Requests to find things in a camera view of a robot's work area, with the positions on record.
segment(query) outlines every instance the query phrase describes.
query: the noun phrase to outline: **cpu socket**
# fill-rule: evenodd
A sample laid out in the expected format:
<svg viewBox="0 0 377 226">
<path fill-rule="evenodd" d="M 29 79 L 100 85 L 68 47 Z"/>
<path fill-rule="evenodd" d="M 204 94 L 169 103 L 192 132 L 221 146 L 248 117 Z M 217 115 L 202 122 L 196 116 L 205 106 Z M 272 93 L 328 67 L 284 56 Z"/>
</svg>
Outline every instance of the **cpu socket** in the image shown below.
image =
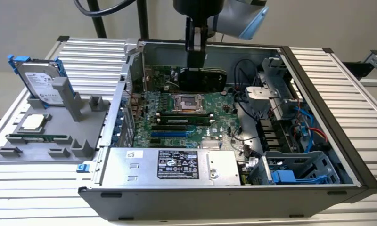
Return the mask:
<svg viewBox="0 0 377 226">
<path fill-rule="evenodd" d="M 202 95 L 198 94 L 176 94 L 174 100 L 174 112 L 181 113 L 204 113 Z"/>
</svg>

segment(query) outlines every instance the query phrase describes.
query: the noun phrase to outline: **sticker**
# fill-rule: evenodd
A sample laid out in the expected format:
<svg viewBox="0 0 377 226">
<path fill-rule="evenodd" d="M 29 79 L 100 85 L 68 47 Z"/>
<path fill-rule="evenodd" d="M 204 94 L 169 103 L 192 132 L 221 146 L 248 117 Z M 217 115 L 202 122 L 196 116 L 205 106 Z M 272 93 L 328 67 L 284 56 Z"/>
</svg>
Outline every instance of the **sticker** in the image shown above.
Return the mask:
<svg viewBox="0 0 377 226">
<path fill-rule="evenodd" d="M 129 150 L 125 153 L 126 159 L 136 159 L 136 158 L 142 158 L 142 157 L 144 157 L 144 150 Z"/>
<path fill-rule="evenodd" d="M 157 178 L 200 179 L 197 151 L 158 151 Z"/>
<path fill-rule="evenodd" d="M 29 85 L 32 86 L 38 98 L 50 105 L 61 105 L 62 99 L 58 91 L 53 89 L 53 79 L 45 73 L 25 72 Z"/>
<path fill-rule="evenodd" d="M 188 123 L 189 121 L 185 119 L 168 119 L 168 122 L 182 122 L 182 123 Z"/>
</svg>

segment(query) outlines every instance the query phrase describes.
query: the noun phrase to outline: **warning label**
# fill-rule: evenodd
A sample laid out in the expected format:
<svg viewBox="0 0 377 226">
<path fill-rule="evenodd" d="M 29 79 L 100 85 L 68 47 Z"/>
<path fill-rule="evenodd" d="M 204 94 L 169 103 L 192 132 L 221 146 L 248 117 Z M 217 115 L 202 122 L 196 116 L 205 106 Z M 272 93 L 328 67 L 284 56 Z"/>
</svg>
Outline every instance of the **warning label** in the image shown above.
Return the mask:
<svg viewBox="0 0 377 226">
<path fill-rule="evenodd" d="M 200 179 L 197 151 L 158 151 L 157 178 Z"/>
</svg>

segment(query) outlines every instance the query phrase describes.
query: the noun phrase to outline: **black pole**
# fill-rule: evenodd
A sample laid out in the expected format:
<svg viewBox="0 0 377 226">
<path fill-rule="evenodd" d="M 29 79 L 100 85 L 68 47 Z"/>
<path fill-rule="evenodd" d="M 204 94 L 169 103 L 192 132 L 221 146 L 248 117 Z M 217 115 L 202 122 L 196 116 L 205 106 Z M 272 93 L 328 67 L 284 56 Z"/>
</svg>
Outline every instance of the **black pole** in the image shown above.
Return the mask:
<svg viewBox="0 0 377 226">
<path fill-rule="evenodd" d="M 98 11 L 100 5 L 97 0 L 86 0 L 89 11 Z M 105 25 L 102 24 L 101 17 L 93 17 L 92 18 L 94 30 L 98 38 L 106 38 L 106 31 L 105 31 Z"/>
<path fill-rule="evenodd" d="M 149 39 L 146 0 L 137 0 L 141 39 Z"/>
</svg>

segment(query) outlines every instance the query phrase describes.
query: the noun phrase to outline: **white wall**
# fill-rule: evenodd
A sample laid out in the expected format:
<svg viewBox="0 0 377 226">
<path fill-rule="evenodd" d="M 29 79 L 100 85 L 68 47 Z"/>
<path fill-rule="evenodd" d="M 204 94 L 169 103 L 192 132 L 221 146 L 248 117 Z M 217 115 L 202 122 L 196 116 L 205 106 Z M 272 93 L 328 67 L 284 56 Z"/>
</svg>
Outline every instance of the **white wall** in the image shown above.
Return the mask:
<svg viewBox="0 0 377 226">
<path fill-rule="evenodd" d="M 105 8 L 121 0 L 100 0 Z M 182 39 L 185 19 L 172 0 L 146 0 L 150 38 Z M 344 60 L 377 49 L 377 0 L 268 0 L 269 13 L 248 43 L 330 47 Z M 138 37 L 136 4 L 104 17 L 109 38 Z M 58 35 L 96 37 L 72 0 L 0 0 L 0 71 L 9 53 L 42 58 Z M 225 37 L 225 42 L 246 42 Z"/>
<path fill-rule="evenodd" d="M 100 0 L 101 8 L 116 2 Z M 110 38 L 138 37 L 136 4 L 105 17 L 104 23 Z M 92 19 L 72 0 L 0 0 L 0 72 L 10 71 L 9 53 L 44 58 L 60 35 L 96 37 Z"/>
</svg>

